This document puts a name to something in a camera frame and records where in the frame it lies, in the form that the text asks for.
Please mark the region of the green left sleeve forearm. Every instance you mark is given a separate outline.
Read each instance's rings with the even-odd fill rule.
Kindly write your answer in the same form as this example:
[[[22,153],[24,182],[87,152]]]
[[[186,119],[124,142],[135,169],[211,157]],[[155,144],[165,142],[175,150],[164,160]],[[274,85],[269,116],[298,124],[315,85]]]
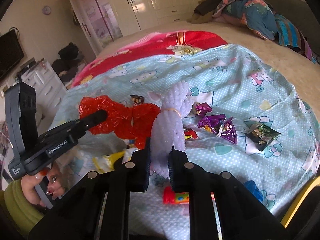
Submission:
[[[27,239],[32,228],[44,217],[44,214],[25,198],[21,179],[12,181],[1,190],[1,234]]]

